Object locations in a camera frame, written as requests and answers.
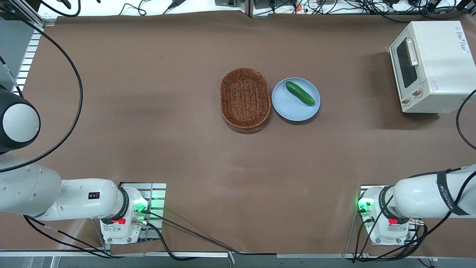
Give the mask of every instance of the wicker basket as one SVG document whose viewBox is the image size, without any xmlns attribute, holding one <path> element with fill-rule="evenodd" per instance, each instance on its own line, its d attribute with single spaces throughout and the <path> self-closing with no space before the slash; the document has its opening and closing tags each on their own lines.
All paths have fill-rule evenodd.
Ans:
<svg viewBox="0 0 476 268">
<path fill-rule="evenodd" d="M 271 110 L 268 82 L 250 68 L 229 72 L 220 85 L 221 113 L 232 126 L 254 128 L 263 123 Z"/>
</svg>

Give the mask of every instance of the brown paper tabletop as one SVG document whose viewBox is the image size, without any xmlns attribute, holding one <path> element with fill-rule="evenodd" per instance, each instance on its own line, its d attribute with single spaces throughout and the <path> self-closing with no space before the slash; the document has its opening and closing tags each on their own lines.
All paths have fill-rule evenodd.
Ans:
<svg viewBox="0 0 476 268">
<path fill-rule="evenodd" d="M 461 21 L 476 55 L 476 23 Z M 252 20 L 235 11 L 59 18 L 46 33 L 75 62 L 84 106 L 71 137 L 40 164 L 63 179 L 167 183 L 165 217 L 236 250 L 343 253 L 361 184 L 476 163 L 455 112 L 401 112 L 386 47 L 405 26 L 379 16 Z M 322 99 L 316 117 L 290 124 L 273 109 L 260 132 L 231 130 L 219 85 L 239 67 L 263 73 L 270 91 L 287 77 L 309 80 Z M 41 115 L 41 133 L 15 154 L 31 159 L 64 135 L 78 102 L 71 67 L 44 38 L 24 95 Z M 470 104 L 461 118 L 472 141 L 475 116 Z M 99 245 L 87 219 L 50 224 Z M 476 258 L 474 225 L 448 220 L 415 256 Z M 2 214 L 0 228 L 3 249 L 68 248 L 21 216 Z M 163 233 L 173 251 L 222 251 L 168 225 Z M 113 247 L 161 250 L 158 241 Z"/>
</svg>

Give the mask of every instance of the plate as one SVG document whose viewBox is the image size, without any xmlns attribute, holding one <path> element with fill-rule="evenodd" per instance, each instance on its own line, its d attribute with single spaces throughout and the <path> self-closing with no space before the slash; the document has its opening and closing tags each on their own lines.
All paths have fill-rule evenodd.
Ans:
<svg viewBox="0 0 476 268">
<path fill-rule="evenodd" d="M 307 92 L 316 102 L 309 106 L 293 95 L 286 87 L 286 82 L 293 82 Z M 282 117 L 292 121 L 304 121 L 317 113 L 321 106 L 321 96 L 317 88 L 308 80 L 291 77 L 279 82 L 273 90 L 273 106 Z"/>
</svg>

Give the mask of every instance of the cucumber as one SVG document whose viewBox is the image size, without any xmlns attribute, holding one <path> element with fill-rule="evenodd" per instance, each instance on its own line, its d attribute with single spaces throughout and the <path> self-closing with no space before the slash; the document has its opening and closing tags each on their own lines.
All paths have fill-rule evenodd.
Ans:
<svg viewBox="0 0 476 268">
<path fill-rule="evenodd" d="M 288 88 L 289 92 L 291 92 L 294 96 L 298 97 L 305 104 L 313 106 L 316 103 L 311 97 L 311 95 L 309 95 L 307 92 L 305 92 L 302 88 L 300 88 L 293 82 L 286 82 L 286 87 Z"/>
</svg>

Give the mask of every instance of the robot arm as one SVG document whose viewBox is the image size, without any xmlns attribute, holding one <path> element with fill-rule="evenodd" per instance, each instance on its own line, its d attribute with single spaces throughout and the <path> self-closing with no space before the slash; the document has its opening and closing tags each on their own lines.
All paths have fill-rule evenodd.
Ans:
<svg viewBox="0 0 476 268">
<path fill-rule="evenodd" d="M 374 245 L 404 245 L 419 225 L 417 218 L 476 218 L 476 180 L 466 185 L 456 205 L 463 183 L 476 170 L 476 165 L 439 174 L 425 174 L 403 179 L 394 186 L 369 188 L 358 201 L 360 215 Z"/>
<path fill-rule="evenodd" d="M 40 116 L 31 103 L 0 87 L 0 212 L 38 220 L 101 219 L 104 240 L 135 243 L 141 226 L 136 220 L 147 202 L 137 189 L 117 187 L 105 179 L 61 180 L 49 168 L 25 163 L 9 151 L 31 144 L 40 132 Z"/>
<path fill-rule="evenodd" d="M 394 200 L 388 206 L 407 218 L 443 218 L 450 208 L 452 211 L 460 208 L 463 212 L 459 213 L 462 215 L 452 213 L 450 217 L 476 218 L 476 180 L 471 180 L 465 187 L 457 206 L 451 202 L 475 170 L 476 165 L 473 165 L 447 173 L 447 186 L 438 183 L 437 174 L 400 180 L 394 187 Z"/>
<path fill-rule="evenodd" d="M 5 153 L 0 169 L 25 161 Z M 46 221 L 98 218 L 104 240 L 112 244 L 137 242 L 141 226 L 134 222 L 144 218 L 140 211 L 147 205 L 137 189 L 106 179 L 61 180 L 37 164 L 0 173 L 0 212 Z"/>
</svg>

